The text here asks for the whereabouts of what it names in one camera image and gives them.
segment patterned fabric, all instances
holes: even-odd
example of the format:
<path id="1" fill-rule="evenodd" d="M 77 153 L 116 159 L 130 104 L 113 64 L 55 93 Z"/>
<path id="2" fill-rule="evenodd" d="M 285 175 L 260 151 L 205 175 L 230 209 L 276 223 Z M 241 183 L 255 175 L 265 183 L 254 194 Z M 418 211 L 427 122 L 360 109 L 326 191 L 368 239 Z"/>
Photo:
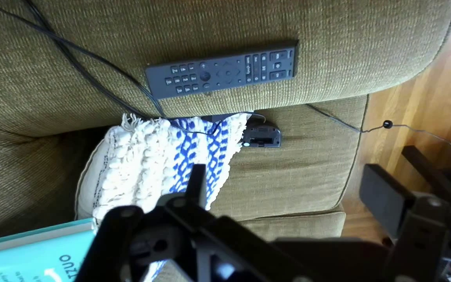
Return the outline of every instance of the patterned fabric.
<path id="1" fill-rule="evenodd" d="M 111 126 L 88 161 L 77 192 L 78 217 L 97 222 L 119 205 L 139 205 L 149 212 L 161 194 L 183 192 L 194 162 L 207 164 L 207 208 L 229 176 L 229 161 L 241 148 L 240 139 L 249 114 L 221 122 L 200 117 L 172 122 L 124 115 Z M 153 263 L 153 278 L 163 263 Z"/>

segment tan fabric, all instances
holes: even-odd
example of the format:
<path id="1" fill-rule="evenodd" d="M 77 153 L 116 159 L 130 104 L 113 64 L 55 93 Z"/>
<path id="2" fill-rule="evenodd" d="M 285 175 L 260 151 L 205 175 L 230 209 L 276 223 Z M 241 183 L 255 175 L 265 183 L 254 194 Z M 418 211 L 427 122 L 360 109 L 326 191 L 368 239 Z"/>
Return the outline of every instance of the tan fabric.
<path id="1" fill-rule="evenodd" d="M 360 126 L 365 97 L 318 103 Z M 211 205 L 236 219 L 333 208 L 344 189 L 359 133 L 305 104 L 260 111 L 283 133 L 282 148 L 243 148 Z"/>
<path id="2" fill-rule="evenodd" d="M 0 145 L 0 234 L 74 217 L 84 144 L 84 137 L 56 136 Z"/>
<path id="3" fill-rule="evenodd" d="M 28 15 L 19 1 L 0 4 Z M 163 100 L 169 115 L 232 112 L 376 92 L 409 79 L 438 51 L 451 0 L 59 0 L 38 4 L 59 34 L 142 79 L 147 62 L 299 39 L 290 81 Z M 108 87 L 147 112 L 149 98 L 80 54 Z M 119 122 L 42 34 L 0 13 L 0 128 L 45 136 Z"/>
<path id="4" fill-rule="evenodd" d="M 341 209 L 321 212 L 321 214 L 294 214 L 282 217 L 261 217 L 243 222 L 244 227 L 263 239 L 272 241 L 274 238 L 327 238 L 340 236 L 346 212 Z M 177 267 L 167 263 L 157 280 L 183 282 L 183 275 Z"/>

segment couch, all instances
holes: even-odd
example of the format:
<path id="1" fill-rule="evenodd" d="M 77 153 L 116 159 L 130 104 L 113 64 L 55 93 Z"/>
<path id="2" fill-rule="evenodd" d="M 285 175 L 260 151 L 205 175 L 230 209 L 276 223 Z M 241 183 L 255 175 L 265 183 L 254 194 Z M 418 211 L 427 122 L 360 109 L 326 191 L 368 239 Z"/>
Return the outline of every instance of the couch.
<path id="1" fill-rule="evenodd" d="M 20 1 L 5 9 L 30 13 Z M 440 51 L 451 0 L 36 1 L 58 34 L 144 81 L 144 65 L 241 45 L 297 39 L 297 75 L 211 95 L 160 100 L 169 117 L 257 109 L 282 148 L 243 148 L 211 211 L 260 236 L 338 236 L 340 200 L 360 136 L 312 111 L 360 125 L 368 93 L 410 79 Z M 80 60 L 119 97 L 150 98 L 103 64 Z M 0 234 L 74 217 L 80 170 L 122 107 L 102 97 L 53 42 L 0 12 Z"/>

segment light blue book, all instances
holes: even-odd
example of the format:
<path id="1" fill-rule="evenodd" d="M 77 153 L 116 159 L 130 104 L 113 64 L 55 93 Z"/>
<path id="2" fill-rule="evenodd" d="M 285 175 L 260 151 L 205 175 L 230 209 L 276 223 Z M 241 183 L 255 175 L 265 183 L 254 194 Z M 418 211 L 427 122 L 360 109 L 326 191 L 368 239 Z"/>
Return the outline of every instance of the light blue book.
<path id="1" fill-rule="evenodd" d="M 92 219 L 3 236 L 0 282 L 74 280 L 94 236 Z"/>

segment black cable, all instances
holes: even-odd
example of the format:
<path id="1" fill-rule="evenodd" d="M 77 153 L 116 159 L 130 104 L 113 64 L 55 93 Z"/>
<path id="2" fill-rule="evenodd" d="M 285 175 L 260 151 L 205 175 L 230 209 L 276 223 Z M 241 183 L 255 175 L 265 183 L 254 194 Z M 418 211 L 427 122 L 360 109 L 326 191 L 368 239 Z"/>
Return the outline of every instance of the black cable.
<path id="1" fill-rule="evenodd" d="M 138 115 L 146 115 L 144 112 L 141 112 L 139 109 L 136 109 L 133 104 L 127 103 L 125 100 L 119 98 L 116 93 L 113 93 L 108 87 L 105 87 L 81 62 L 78 62 L 78 59 L 75 57 L 75 54 L 69 50 L 74 48 L 77 51 L 81 51 L 100 62 L 103 62 L 105 65 L 111 67 L 113 70 L 116 70 L 117 73 L 121 73 L 122 76 L 125 76 L 130 82 L 133 82 L 142 93 L 146 93 L 152 103 L 155 104 L 155 107 L 158 109 L 160 115 L 164 117 L 164 111 L 163 111 L 163 106 L 161 103 L 153 98 L 153 95 L 150 93 L 150 90 L 147 87 L 144 87 L 135 76 L 131 76 L 130 73 L 127 73 L 125 70 L 122 70 L 121 67 L 117 67 L 114 62 L 105 59 L 103 56 L 100 54 L 95 54 L 61 35 L 58 35 L 55 32 L 55 29 L 52 28 L 52 24 L 47 21 L 47 18 L 42 15 L 42 12 L 39 10 L 39 7 L 31 1 L 31 0 L 22 0 L 23 4 L 27 6 L 27 9 L 33 13 L 33 17 L 41 23 L 39 24 L 34 24 L 33 21 L 14 13 L 14 12 L 9 12 L 6 9 L 3 9 L 0 6 L 0 12 L 28 24 L 30 28 L 48 35 L 50 39 L 53 39 L 55 45 L 61 50 L 61 53 L 67 57 L 67 60 L 92 84 L 95 86 L 106 98 L 110 98 L 111 101 L 121 104 L 122 107 L 125 107 L 127 111 L 131 111 Z"/>
<path id="2" fill-rule="evenodd" d="M 437 134 L 434 131 L 429 131 L 429 129 L 413 128 L 413 126 L 410 126 L 407 123 L 395 123 L 395 122 L 391 122 L 388 118 L 384 120 L 380 126 L 373 126 L 373 128 L 365 129 L 365 128 L 355 126 L 355 125 L 340 118 L 338 115 L 335 115 L 333 112 L 330 112 L 327 109 L 318 107 L 318 106 L 310 104 L 310 103 L 307 103 L 307 106 L 315 109 L 316 112 L 319 112 L 319 114 L 323 114 L 323 115 L 326 115 L 326 117 L 329 117 L 329 118 L 332 118 L 332 120 L 335 120 L 335 122 L 338 122 L 338 123 L 357 131 L 357 133 L 371 133 L 371 131 L 376 131 L 376 129 L 380 129 L 380 128 L 407 128 L 412 133 L 427 134 L 427 136 L 431 136 L 431 137 L 434 137 L 434 139 L 437 139 L 440 142 L 445 142 L 451 148 L 451 140 L 448 140 L 448 139 L 442 137 L 440 134 Z"/>

